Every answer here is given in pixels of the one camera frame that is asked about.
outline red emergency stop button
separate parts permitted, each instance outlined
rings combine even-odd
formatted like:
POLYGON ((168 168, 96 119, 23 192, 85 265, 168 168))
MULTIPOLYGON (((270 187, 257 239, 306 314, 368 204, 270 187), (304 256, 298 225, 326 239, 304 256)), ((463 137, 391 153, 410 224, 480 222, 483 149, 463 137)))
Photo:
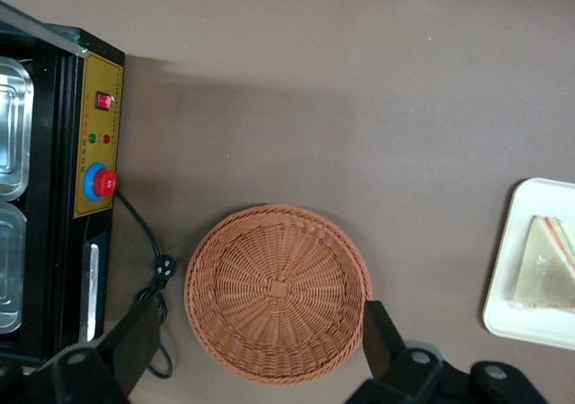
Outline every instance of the red emergency stop button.
POLYGON ((93 192, 96 196, 109 198, 116 191, 118 180, 114 171, 102 169, 93 177, 93 192))
POLYGON ((111 104, 114 102, 112 97, 105 92, 96 93, 96 108, 98 110, 110 110, 111 104))

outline sandwich wrapped in plastic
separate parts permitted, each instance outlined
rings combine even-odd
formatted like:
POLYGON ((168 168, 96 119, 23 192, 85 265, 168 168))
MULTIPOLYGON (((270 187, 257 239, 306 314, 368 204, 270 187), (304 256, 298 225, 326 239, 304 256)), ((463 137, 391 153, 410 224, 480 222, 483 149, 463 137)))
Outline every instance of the sandwich wrapped in plastic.
POLYGON ((562 220, 533 218, 513 292, 517 306, 575 310, 574 244, 562 220))

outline stainless steel tray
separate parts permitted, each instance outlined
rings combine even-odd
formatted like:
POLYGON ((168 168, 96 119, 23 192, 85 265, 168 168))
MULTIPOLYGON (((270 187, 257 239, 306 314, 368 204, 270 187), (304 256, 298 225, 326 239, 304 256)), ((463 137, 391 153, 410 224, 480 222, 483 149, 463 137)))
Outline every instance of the stainless steel tray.
POLYGON ((22 323, 22 286, 26 218, 14 205, 0 202, 0 334, 22 323))
POLYGON ((0 57, 0 201, 17 199, 28 185, 33 96, 24 67, 0 57))

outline bolt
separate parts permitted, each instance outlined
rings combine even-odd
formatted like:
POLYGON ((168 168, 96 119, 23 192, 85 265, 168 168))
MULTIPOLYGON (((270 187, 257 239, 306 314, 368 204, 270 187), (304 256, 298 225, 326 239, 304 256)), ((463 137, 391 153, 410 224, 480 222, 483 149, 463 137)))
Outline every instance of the bolt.
POLYGON ((431 362, 429 356, 420 350, 416 350, 413 353, 411 353, 411 359, 413 359, 413 361, 417 362, 418 364, 428 364, 429 362, 431 362))
POLYGON ((507 374, 497 365, 486 365, 485 372, 495 380, 507 379, 507 374))

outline white plate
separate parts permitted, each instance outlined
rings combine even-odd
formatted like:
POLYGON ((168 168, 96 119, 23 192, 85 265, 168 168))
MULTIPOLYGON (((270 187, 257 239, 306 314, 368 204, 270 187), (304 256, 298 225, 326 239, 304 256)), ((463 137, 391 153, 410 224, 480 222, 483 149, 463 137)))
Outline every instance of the white plate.
POLYGON ((495 263, 483 321, 495 335, 575 350, 575 313, 521 308, 513 285, 534 215, 557 217, 575 229, 575 184, 533 178, 513 193, 495 263))

